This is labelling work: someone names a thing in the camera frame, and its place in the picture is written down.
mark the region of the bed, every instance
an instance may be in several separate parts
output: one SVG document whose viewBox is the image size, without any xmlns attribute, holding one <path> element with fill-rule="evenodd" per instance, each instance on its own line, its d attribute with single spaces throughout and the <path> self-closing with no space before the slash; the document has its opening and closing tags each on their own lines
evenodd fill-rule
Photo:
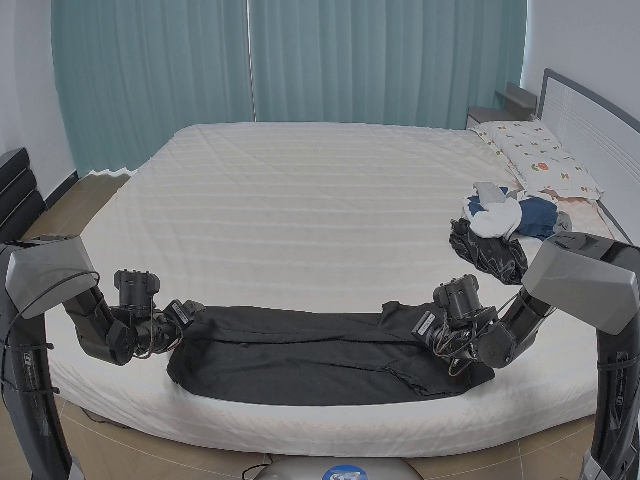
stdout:
<svg viewBox="0 0 640 480">
<path fill-rule="evenodd" d="M 556 98 L 549 76 L 545 105 Z M 568 87 L 561 85 L 561 91 Z M 561 141 L 558 124 L 571 105 L 565 107 L 560 118 L 548 121 Z M 547 122 L 545 110 L 540 116 Z M 640 126 L 630 129 L 638 133 Z M 569 142 L 575 140 L 570 134 Z M 575 153 L 591 170 L 592 160 Z M 478 276 L 482 302 L 500 305 L 518 287 L 477 272 L 448 243 L 449 221 L 460 216 L 461 198 L 478 180 L 516 187 L 507 165 L 471 131 L 194 125 L 140 167 L 82 238 L 105 279 L 100 287 L 109 304 L 118 295 L 106 280 L 128 268 L 160 277 L 160 307 L 190 298 L 210 305 L 371 312 L 388 300 L 430 300 L 436 284 L 469 272 Z M 609 181 L 598 182 L 605 193 L 612 188 Z M 609 235 L 595 203 L 560 204 L 574 229 Z M 625 229 L 630 221 L 622 217 L 618 227 L 633 239 Z M 540 243 L 522 239 L 528 258 Z M 501 444 L 595 411 L 595 331 L 562 312 L 549 318 L 514 367 L 496 371 L 494 380 L 462 396 L 325 407 L 194 396 L 167 376 L 168 355 L 124 367 L 97 362 L 82 353 L 61 307 L 46 313 L 46 320 L 48 339 L 56 345 L 52 379 L 62 396 L 149 434 L 200 446 L 434 456 Z"/>
</svg>

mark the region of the patterned pillow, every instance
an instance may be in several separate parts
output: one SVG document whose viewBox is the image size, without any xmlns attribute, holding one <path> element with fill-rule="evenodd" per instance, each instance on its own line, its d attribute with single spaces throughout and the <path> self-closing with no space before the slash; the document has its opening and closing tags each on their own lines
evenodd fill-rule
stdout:
<svg viewBox="0 0 640 480">
<path fill-rule="evenodd" d="M 471 128 L 503 158 L 526 190 L 599 199 L 602 189 L 542 121 L 491 121 Z"/>
</svg>

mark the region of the curtain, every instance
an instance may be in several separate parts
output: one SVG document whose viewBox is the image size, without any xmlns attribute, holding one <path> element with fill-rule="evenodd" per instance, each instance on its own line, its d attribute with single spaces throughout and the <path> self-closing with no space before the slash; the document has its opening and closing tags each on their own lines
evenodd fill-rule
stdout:
<svg viewBox="0 0 640 480">
<path fill-rule="evenodd" d="M 249 0 L 258 121 L 464 128 L 520 82 L 526 0 Z"/>
<path fill-rule="evenodd" d="M 52 0 L 79 175 L 135 169 L 181 128 L 253 121 L 246 0 Z"/>
</svg>

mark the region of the wall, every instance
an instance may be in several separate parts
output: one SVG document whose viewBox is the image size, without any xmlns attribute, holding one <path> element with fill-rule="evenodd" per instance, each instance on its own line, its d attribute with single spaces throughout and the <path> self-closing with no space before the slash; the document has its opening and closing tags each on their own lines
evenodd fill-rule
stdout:
<svg viewBox="0 0 640 480">
<path fill-rule="evenodd" d="M 75 171 L 54 84 L 51 0 L 0 0 L 0 152 L 25 146 L 43 198 Z"/>
<path fill-rule="evenodd" d="M 529 0 L 521 85 L 545 68 L 640 118 L 640 0 Z"/>
</svg>

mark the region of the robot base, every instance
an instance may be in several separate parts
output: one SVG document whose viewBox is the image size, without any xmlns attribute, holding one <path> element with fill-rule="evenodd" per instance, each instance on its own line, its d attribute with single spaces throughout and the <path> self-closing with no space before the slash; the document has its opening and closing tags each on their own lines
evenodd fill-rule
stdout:
<svg viewBox="0 0 640 480">
<path fill-rule="evenodd" d="M 401 459 L 291 457 L 269 464 L 255 480 L 422 480 Z"/>
</svg>

